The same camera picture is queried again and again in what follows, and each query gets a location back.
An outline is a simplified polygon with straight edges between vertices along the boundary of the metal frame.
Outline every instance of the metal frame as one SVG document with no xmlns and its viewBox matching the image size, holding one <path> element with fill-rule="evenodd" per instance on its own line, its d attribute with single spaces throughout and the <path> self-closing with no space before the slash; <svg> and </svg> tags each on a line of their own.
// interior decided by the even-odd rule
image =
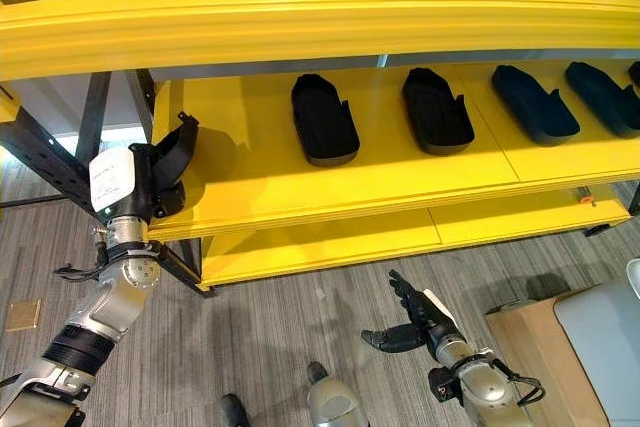
<svg viewBox="0 0 640 427">
<path fill-rule="evenodd" d="M 127 71 L 126 76 L 145 137 L 150 142 L 155 103 L 153 79 L 148 70 Z M 66 198 L 97 219 L 91 205 L 88 165 L 100 149 L 110 81 L 111 72 L 91 75 L 75 157 L 23 107 L 18 109 L 15 120 L 0 123 L 0 144 L 61 193 L 39 199 L 6 202 L 2 204 L 3 207 Z M 179 241 L 182 257 L 168 246 L 160 243 L 158 245 L 159 262 L 164 270 L 203 297 L 211 297 L 214 294 L 213 288 L 203 291 L 197 287 L 202 274 L 200 239 Z"/>
<path fill-rule="evenodd" d="M 153 131 L 153 111 L 155 109 L 156 93 L 153 78 L 147 69 L 127 70 L 125 77 L 133 96 L 133 103 L 138 112 L 142 130 L 147 142 L 151 142 Z"/>
<path fill-rule="evenodd" d="M 89 167 L 89 162 L 100 151 L 100 136 L 104 125 L 110 81 L 111 72 L 91 74 L 76 146 L 76 159 L 86 167 Z"/>
<path fill-rule="evenodd" d="M 213 297 L 216 293 L 214 287 L 210 287 L 206 291 L 198 287 L 202 272 L 201 239 L 180 240 L 178 243 L 185 260 L 168 245 L 160 244 L 160 255 L 158 256 L 160 267 L 202 297 Z"/>
<path fill-rule="evenodd" d="M 0 143 L 23 164 L 92 217 L 89 170 L 65 150 L 23 107 L 0 124 Z"/>
<path fill-rule="evenodd" d="M 639 217 L 640 216 L 640 184 L 636 187 L 636 192 L 633 194 L 633 198 L 629 203 L 629 215 L 631 217 Z M 595 227 L 591 227 L 590 229 L 586 229 L 584 231 L 585 237 L 593 237 L 595 235 L 601 234 L 612 228 L 611 224 L 600 224 Z"/>
</svg>

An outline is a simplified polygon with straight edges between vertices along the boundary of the black cable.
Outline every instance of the black cable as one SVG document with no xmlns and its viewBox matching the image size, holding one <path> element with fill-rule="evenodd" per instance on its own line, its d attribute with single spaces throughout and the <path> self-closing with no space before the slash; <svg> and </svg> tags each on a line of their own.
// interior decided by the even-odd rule
<svg viewBox="0 0 640 427">
<path fill-rule="evenodd" d="M 9 200 L 6 202 L 0 202 L 0 209 L 8 209 L 10 207 L 20 207 L 23 205 L 33 205 L 33 204 L 41 204 L 43 202 L 55 202 L 58 200 L 67 200 L 68 197 L 58 194 L 58 195 L 47 195 L 45 197 L 36 197 L 33 199 L 22 199 L 22 200 Z"/>
<path fill-rule="evenodd" d="M 16 380 L 18 380 L 18 378 L 21 376 L 22 374 L 16 374 L 16 375 L 12 375 L 11 377 L 9 377 L 8 379 L 4 379 L 2 381 L 0 381 L 0 389 L 6 387 L 7 385 L 11 385 L 13 383 L 15 383 Z"/>
<path fill-rule="evenodd" d="M 533 387 L 531 391 L 523 396 L 518 401 L 518 407 L 524 407 L 525 405 L 533 404 L 535 402 L 541 401 L 545 395 L 547 395 L 547 391 L 542 386 L 542 382 L 538 379 L 534 379 L 533 377 L 523 377 L 520 374 L 511 370 L 507 364 L 502 362 L 500 359 L 493 359 L 492 365 L 497 367 L 504 375 L 507 376 L 509 382 L 527 384 Z"/>
<path fill-rule="evenodd" d="M 67 282 L 79 283 L 87 280 L 97 280 L 106 267 L 106 265 L 101 265 L 91 270 L 80 270 L 74 269 L 71 264 L 65 264 L 64 267 L 55 269 L 53 274 L 62 277 Z"/>
</svg>

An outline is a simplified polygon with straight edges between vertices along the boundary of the white label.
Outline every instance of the white label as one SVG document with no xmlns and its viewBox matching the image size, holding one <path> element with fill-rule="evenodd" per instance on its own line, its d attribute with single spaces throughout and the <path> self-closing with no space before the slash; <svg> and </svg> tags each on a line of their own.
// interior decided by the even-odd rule
<svg viewBox="0 0 640 427">
<path fill-rule="evenodd" d="M 430 289 L 424 289 L 424 291 L 422 292 L 424 295 L 427 296 L 427 299 L 429 299 L 431 302 L 433 302 L 435 304 L 436 307 L 438 307 L 440 309 L 440 311 L 446 315 L 447 317 L 449 317 L 451 320 L 453 320 L 453 323 L 456 324 L 456 327 L 458 327 L 458 323 L 456 322 L 456 319 L 453 318 L 453 315 L 451 315 L 451 312 L 449 312 L 449 309 L 447 309 L 444 304 L 442 303 L 442 301 L 438 298 L 438 296 L 436 294 L 433 293 L 432 290 Z"/>
<path fill-rule="evenodd" d="M 126 147 L 105 150 L 89 163 L 91 204 L 96 212 L 124 199 L 136 186 L 133 152 Z"/>
</svg>

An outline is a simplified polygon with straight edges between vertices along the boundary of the gray carpet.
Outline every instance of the gray carpet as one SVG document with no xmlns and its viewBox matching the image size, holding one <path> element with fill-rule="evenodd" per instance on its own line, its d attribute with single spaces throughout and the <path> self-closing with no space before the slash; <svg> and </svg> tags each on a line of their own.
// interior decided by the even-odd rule
<svg viewBox="0 0 640 427">
<path fill-rule="evenodd" d="M 619 186 L 626 201 L 635 185 Z M 0 377 L 41 354 L 91 290 L 90 283 L 51 275 L 65 262 L 91 265 L 89 222 L 68 201 L 2 212 L 0 325 L 9 301 L 42 298 L 43 308 L 37 330 L 0 333 Z M 229 285 L 209 300 L 164 275 L 100 371 L 83 404 L 85 425 L 222 427 L 216 401 L 234 391 L 255 427 L 304 427 L 305 369 L 314 359 L 359 391 L 373 427 L 469 425 L 454 402 L 432 398 L 427 373 L 434 362 L 426 350 L 384 355 L 359 342 L 362 328 L 406 322 L 388 270 L 432 288 L 472 343 L 496 348 L 487 310 L 606 282 L 634 256 L 640 256 L 638 220 L 591 239 L 573 232 Z"/>
</svg>

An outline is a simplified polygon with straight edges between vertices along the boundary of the yellow shelving unit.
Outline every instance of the yellow shelving unit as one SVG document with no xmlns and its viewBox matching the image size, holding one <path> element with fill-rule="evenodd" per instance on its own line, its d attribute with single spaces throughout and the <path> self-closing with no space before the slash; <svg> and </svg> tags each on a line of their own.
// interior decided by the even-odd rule
<svg viewBox="0 0 640 427">
<path fill-rule="evenodd" d="M 435 252 L 629 218 L 606 186 L 597 202 L 576 192 L 529 194 L 432 209 L 235 232 L 205 242 L 203 290 L 215 285 Z"/>
<path fill-rule="evenodd" d="M 598 63 L 621 85 L 627 61 Z M 568 62 L 516 64 L 552 85 Z M 350 102 L 361 140 L 352 162 L 309 165 L 292 120 L 297 74 L 167 82 L 156 105 L 154 139 L 184 110 L 200 121 L 195 156 L 183 176 L 186 208 L 151 226 L 176 240 L 287 227 L 401 210 L 557 191 L 640 176 L 640 139 L 610 134 L 562 85 L 581 132 L 540 147 L 520 131 L 491 89 L 496 64 L 436 65 L 464 94 L 476 139 L 463 152 L 436 157 L 416 145 L 401 88 L 409 67 L 322 72 Z"/>
<path fill-rule="evenodd" d="M 0 5 L 0 80 L 205 63 L 639 48 L 640 0 L 42 0 Z"/>
</svg>

